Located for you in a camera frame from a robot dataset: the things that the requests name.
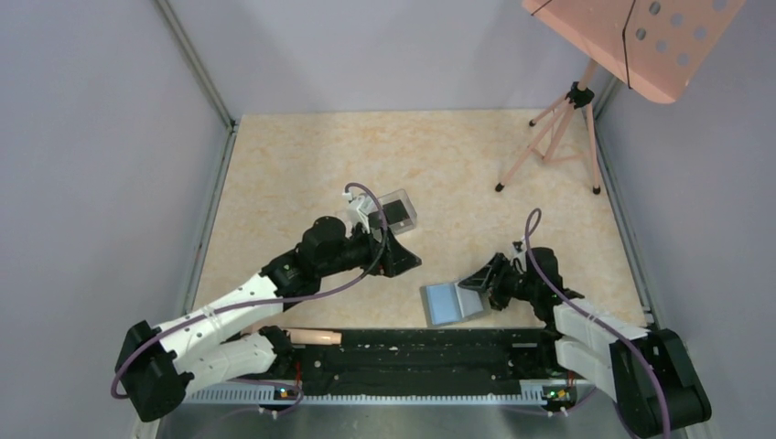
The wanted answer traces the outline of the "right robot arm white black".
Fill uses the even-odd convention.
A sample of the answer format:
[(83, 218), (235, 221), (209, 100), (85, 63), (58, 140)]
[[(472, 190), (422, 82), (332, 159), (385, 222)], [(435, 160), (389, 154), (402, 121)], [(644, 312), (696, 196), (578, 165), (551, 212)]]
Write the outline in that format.
[(501, 252), (457, 288), (501, 311), (528, 303), (544, 323), (536, 363), (549, 377), (566, 371), (609, 396), (630, 434), (662, 435), (712, 416), (711, 402), (683, 340), (670, 329), (650, 330), (603, 316), (582, 294), (565, 287), (555, 252)]

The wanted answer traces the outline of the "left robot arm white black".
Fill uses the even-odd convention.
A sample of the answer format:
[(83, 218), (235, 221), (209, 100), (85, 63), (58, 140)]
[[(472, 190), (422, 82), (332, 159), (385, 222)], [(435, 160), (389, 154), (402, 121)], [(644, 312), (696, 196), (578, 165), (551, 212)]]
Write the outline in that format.
[(374, 235), (357, 224), (326, 216), (316, 219), (292, 250), (216, 301), (156, 326), (142, 320), (129, 327), (114, 368), (111, 394), (131, 402), (139, 420), (150, 423), (212, 384), (266, 372), (282, 378), (293, 367), (292, 344), (277, 327), (242, 340), (232, 336), (299, 302), (325, 297), (324, 278), (360, 269), (393, 278), (420, 266), (391, 230)]

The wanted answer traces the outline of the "grey card holder wallet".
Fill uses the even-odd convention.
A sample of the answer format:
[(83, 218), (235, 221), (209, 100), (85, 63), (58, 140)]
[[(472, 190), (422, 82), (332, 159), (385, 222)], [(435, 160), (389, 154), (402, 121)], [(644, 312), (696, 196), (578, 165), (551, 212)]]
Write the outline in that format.
[(481, 318), (490, 312), (487, 299), (455, 283), (430, 284), (420, 288), (426, 323), (446, 327)]

